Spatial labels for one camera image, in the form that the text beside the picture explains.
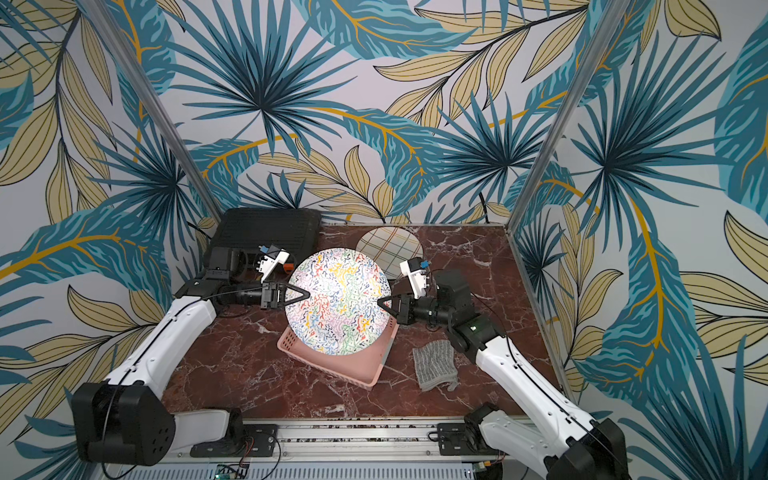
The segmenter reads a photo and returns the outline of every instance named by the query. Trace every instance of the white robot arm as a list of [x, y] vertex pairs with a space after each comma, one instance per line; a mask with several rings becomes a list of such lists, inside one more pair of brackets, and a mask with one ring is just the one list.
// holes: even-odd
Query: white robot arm
[[[275, 255], [273, 260], [287, 258]], [[268, 274], [273, 262], [263, 262]], [[521, 406], [538, 429], [531, 429], [491, 406], [467, 415], [471, 443], [505, 452], [547, 479], [605, 478], [628, 480], [626, 446], [611, 421], [595, 422], [566, 399], [515, 348], [504, 331], [472, 305], [462, 275], [443, 270], [434, 275], [436, 298], [426, 296], [427, 263], [401, 264], [413, 294], [388, 296], [379, 305], [398, 323], [426, 322], [446, 328], [454, 348], [488, 373]], [[223, 442], [239, 451], [242, 419], [222, 409], [171, 415], [159, 398], [185, 352], [216, 317], [216, 297], [230, 303], [259, 303], [263, 308], [286, 305], [285, 290], [275, 284], [211, 285], [191, 280], [163, 320], [102, 383], [86, 383], [72, 399], [78, 452], [93, 462], [154, 465], [168, 452], [205, 442]], [[308, 292], [300, 290], [303, 300]], [[392, 301], [392, 306], [385, 302]], [[120, 415], [111, 415], [114, 408]]]

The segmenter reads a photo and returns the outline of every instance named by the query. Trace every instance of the marble surface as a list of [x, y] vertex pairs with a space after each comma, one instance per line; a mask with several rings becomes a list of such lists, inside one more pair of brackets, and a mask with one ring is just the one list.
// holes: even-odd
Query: marble surface
[[[529, 361], [553, 384], [554, 371], [501, 227], [407, 227], [424, 247], [432, 269], [459, 269], [473, 292], [499, 316]], [[354, 248], [372, 227], [322, 229], [318, 250]], [[405, 292], [407, 280], [393, 285]], [[486, 308], [477, 303], [478, 310]], [[486, 313], [495, 319], [491, 312]], [[379, 382], [372, 391], [353, 386], [289, 358], [277, 349], [288, 325], [282, 311], [245, 311], [233, 306], [203, 331], [171, 376], [163, 404], [171, 412], [239, 407], [246, 418], [307, 418], [464, 415], [493, 402], [510, 415], [522, 410], [506, 392], [464, 356], [456, 355], [459, 386], [421, 392], [412, 349], [442, 330], [400, 326]]]

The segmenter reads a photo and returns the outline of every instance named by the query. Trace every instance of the pink basket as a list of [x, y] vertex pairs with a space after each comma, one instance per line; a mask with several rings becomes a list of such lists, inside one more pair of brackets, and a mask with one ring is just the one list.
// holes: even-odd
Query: pink basket
[[309, 348], [288, 326], [277, 342], [277, 348], [329, 375], [371, 390], [379, 381], [389, 349], [395, 341], [397, 327], [395, 319], [390, 318], [382, 334], [369, 347], [350, 355], [326, 355]]

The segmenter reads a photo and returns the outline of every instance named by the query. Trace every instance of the wallpaper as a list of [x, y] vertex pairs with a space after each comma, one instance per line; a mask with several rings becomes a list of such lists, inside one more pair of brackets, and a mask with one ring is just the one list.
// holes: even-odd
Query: wallpaper
[[768, 4], [635, 0], [618, 31], [634, 15], [515, 242], [633, 478], [768, 478]]
[[[166, 14], [115, 4], [162, 93]], [[0, 0], [0, 58], [0, 476], [87, 478], [69, 397], [161, 320], [213, 221], [73, 0]]]
[[605, 5], [179, 0], [162, 102], [223, 210], [503, 223]]

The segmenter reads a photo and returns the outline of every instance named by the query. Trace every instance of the cable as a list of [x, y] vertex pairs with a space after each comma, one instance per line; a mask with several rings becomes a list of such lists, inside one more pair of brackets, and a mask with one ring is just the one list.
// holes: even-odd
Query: cable
[[277, 454], [277, 462], [275, 463], [275, 466], [273, 466], [272, 470], [270, 470], [266, 475], [264, 475], [262, 478], [259, 478], [259, 480], [266, 480], [275, 472], [275, 470], [277, 470], [277, 466], [280, 464], [280, 459], [283, 457], [283, 447], [280, 446], [280, 441], [277, 439], [277, 435], [273, 435], [267, 432], [256, 432], [256, 433], [260, 433], [261, 435], [268, 435], [272, 437], [273, 439], [275, 439], [275, 443], [277, 444], [278, 454]]
[[[472, 292], [472, 295], [473, 295], [473, 296], [474, 296], [474, 297], [475, 297], [477, 300], [479, 300], [479, 302], [480, 302], [480, 303], [482, 303], [482, 304], [485, 306], [485, 308], [487, 308], [488, 310], [491, 310], [491, 313], [493, 313], [493, 314], [496, 316], [496, 318], [498, 319], [498, 321], [499, 321], [499, 322], [502, 322], [502, 325], [504, 324], [504, 320], [502, 320], [502, 318], [499, 316], [499, 314], [498, 314], [498, 313], [496, 313], [496, 312], [495, 312], [495, 311], [494, 311], [494, 310], [493, 310], [493, 309], [492, 309], [492, 308], [491, 308], [491, 307], [490, 307], [490, 306], [489, 306], [489, 305], [488, 305], [486, 302], [484, 302], [484, 301], [482, 300], [482, 298], [480, 298], [479, 296], [477, 296], [477, 295], [476, 295], [474, 292]], [[509, 335], [507, 335], [506, 337], [507, 337], [507, 350], [509, 351], [509, 357], [510, 357], [510, 358], [512, 359], [512, 361], [515, 363], [515, 365], [518, 367], [518, 369], [519, 369], [521, 372], [523, 372], [523, 374], [524, 374], [526, 377], [528, 377], [528, 380], [530, 380], [530, 381], [531, 381], [531, 383], [533, 383], [533, 384], [534, 384], [534, 386], [536, 386], [536, 388], [537, 388], [537, 389], [539, 389], [539, 390], [541, 391], [541, 393], [543, 393], [543, 394], [544, 394], [544, 396], [546, 396], [546, 397], [549, 399], [549, 401], [550, 401], [550, 402], [554, 403], [554, 405], [555, 405], [556, 407], [558, 407], [558, 409], [560, 409], [560, 411], [561, 411], [562, 413], [564, 413], [564, 414], [565, 414], [565, 416], [566, 416], [566, 418], [567, 418], [567, 419], [570, 419], [570, 420], [571, 420], [573, 423], [575, 423], [575, 424], [576, 424], [577, 426], [579, 426], [579, 427], [580, 427], [582, 430], [584, 430], [584, 431], [585, 431], [585, 432], [586, 432], [586, 433], [587, 433], [587, 434], [588, 434], [590, 437], [592, 437], [592, 438], [593, 438], [593, 439], [594, 439], [594, 440], [595, 440], [595, 441], [596, 441], [596, 442], [597, 442], [597, 443], [598, 443], [598, 444], [599, 444], [601, 447], [603, 447], [603, 450], [605, 450], [605, 451], [606, 451], [606, 453], [608, 453], [608, 454], [609, 454], [611, 457], [613, 457], [613, 458], [614, 458], [614, 460], [616, 461], [616, 463], [617, 463], [618, 465], [621, 465], [621, 466], [622, 466], [622, 468], [623, 468], [623, 467], [624, 467], [624, 464], [622, 464], [622, 463], [621, 463], [621, 461], [618, 459], [618, 457], [617, 457], [617, 456], [616, 456], [616, 455], [615, 455], [615, 454], [614, 454], [614, 453], [613, 453], [613, 452], [612, 452], [612, 451], [611, 451], [611, 450], [610, 450], [610, 449], [609, 449], [609, 448], [608, 448], [608, 447], [607, 447], [607, 446], [606, 446], [606, 445], [605, 445], [603, 442], [601, 442], [601, 440], [600, 440], [598, 437], [596, 437], [596, 436], [594, 435], [594, 433], [592, 433], [592, 431], [590, 431], [590, 430], [587, 430], [587, 429], [586, 429], [586, 427], [584, 427], [584, 426], [583, 426], [583, 425], [582, 425], [582, 424], [581, 424], [581, 423], [580, 423], [580, 422], [579, 422], [579, 421], [578, 421], [578, 420], [577, 420], [577, 419], [576, 419], [576, 418], [575, 418], [573, 415], [570, 415], [568, 412], [566, 412], [566, 411], [565, 411], [565, 409], [564, 409], [564, 408], [563, 408], [563, 407], [562, 407], [562, 406], [561, 406], [561, 405], [560, 405], [560, 404], [559, 404], [557, 401], [555, 401], [555, 400], [554, 400], [552, 397], [550, 397], [550, 396], [549, 396], [549, 394], [548, 394], [548, 393], [547, 393], [547, 392], [546, 392], [546, 391], [545, 391], [545, 390], [544, 390], [544, 389], [543, 389], [543, 388], [542, 388], [542, 387], [541, 387], [541, 386], [540, 386], [538, 383], [536, 383], [536, 381], [534, 381], [534, 380], [533, 380], [533, 378], [531, 378], [531, 376], [528, 374], [528, 372], [526, 372], [526, 371], [525, 371], [525, 369], [522, 367], [522, 365], [520, 365], [520, 364], [518, 363], [518, 360], [515, 358], [515, 355], [513, 355], [513, 354], [512, 354], [512, 347], [511, 347], [511, 343], [510, 343], [510, 340], [509, 340]], [[631, 476], [631, 475], [630, 475], [630, 473], [629, 473], [629, 468], [625, 468], [624, 470], [627, 472], [627, 477], [629, 477], [629, 479], [630, 479], [630, 480], [632, 480], [632, 476]]]
[[192, 223], [192, 222], [187, 222], [187, 225], [189, 225], [190, 227], [194, 228], [194, 229], [195, 229], [195, 230], [197, 230], [198, 232], [200, 232], [200, 233], [202, 233], [203, 235], [205, 235], [206, 237], [208, 237], [208, 240], [213, 240], [213, 237], [211, 237], [211, 235], [208, 235], [207, 233], [205, 233], [205, 232], [203, 231], [203, 229], [202, 229], [202, 228], [198, 227], [198, 226], [197, 226], [197, 225], [195, 225], [194, 223]]

